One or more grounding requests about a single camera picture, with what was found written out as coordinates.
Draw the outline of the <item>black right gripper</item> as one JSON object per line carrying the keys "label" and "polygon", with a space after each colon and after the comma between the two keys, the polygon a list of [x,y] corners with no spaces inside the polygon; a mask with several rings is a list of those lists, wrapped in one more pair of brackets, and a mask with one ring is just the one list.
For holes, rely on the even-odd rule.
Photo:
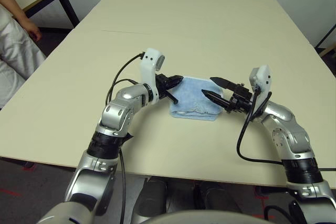
{"label": "black right gripper", "polygon": [[252,98],[252,93],[249,92],[249,89],[245,88],[242,84],[235,84],[220,77],[210,77],[210,79],[221,88],[233,92],[230,100],[228,101],[213,91],[202,89],[203,95],[205,95],[210,101],[221,106],[227,112],[249,112],[251,108],[250,100]]}

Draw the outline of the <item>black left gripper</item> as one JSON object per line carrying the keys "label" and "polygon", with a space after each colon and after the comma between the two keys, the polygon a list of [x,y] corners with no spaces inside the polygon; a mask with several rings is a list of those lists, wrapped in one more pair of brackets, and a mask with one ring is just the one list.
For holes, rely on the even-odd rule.
{"label": "black left gripper", "polygon": [[157,74],[155,76],[156,88],[158,90],[159,99],[168,98],[173,104],[178,104],[178,99],[169,93],[169,90],[178,86],[182,80],[183,76],[174,75],[167,77],[164,74]]}

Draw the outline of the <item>bystander bare hand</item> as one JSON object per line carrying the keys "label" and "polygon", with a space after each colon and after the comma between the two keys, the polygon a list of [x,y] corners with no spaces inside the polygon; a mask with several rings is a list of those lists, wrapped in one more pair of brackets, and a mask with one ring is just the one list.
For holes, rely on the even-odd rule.
{"label": "bystander bare hand", "polygon": [[41,32],[39,28],[29,19],[24,21],[22,23],[22,27],[27,31],[29,36],[34,40],[34,41],[40,41],[41,40]]}

